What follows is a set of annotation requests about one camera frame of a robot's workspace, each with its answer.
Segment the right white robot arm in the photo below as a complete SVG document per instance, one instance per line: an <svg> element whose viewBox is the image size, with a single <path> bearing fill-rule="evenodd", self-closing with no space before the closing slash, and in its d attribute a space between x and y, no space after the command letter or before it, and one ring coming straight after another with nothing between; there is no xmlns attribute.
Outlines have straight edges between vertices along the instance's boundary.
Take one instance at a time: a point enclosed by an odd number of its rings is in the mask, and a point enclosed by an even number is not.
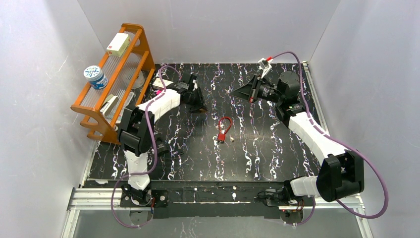
<svg viewBox="0 0 420 238"><path fill-rule="evenodd" d="M299 75L285 71L280 74L277 84L255 74L246 85L231 93L250 103L258 99L274 103L278 119L298 135L320 161L317 176L287 180L281 190L269 197L286 202L309 196L331 202L361 193L365 188L363 159L328 139L328 133L306 112L298 99L299 92Z"/></svg>

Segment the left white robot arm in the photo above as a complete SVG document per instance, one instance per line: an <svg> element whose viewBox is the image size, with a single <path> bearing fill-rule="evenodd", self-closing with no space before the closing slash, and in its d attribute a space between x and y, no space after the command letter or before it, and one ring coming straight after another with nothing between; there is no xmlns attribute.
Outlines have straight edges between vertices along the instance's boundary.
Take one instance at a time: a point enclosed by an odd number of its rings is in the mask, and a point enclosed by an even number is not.
<svg viewBox="0 0 420 238"><path fill-rule="evenodd" d="M181 104L188 105L192 114L207 111L194 74L167 85L160 94L147 102L124 109L117 137L128 165L128 184L122 185L121 189L125 198L135 205L144 206L152 201L148 189L149 174L152 172L147 164L149 150L153 148L156 159L167 152L167 149L158 146L159 140L154 135L155 123Z"/></svg>

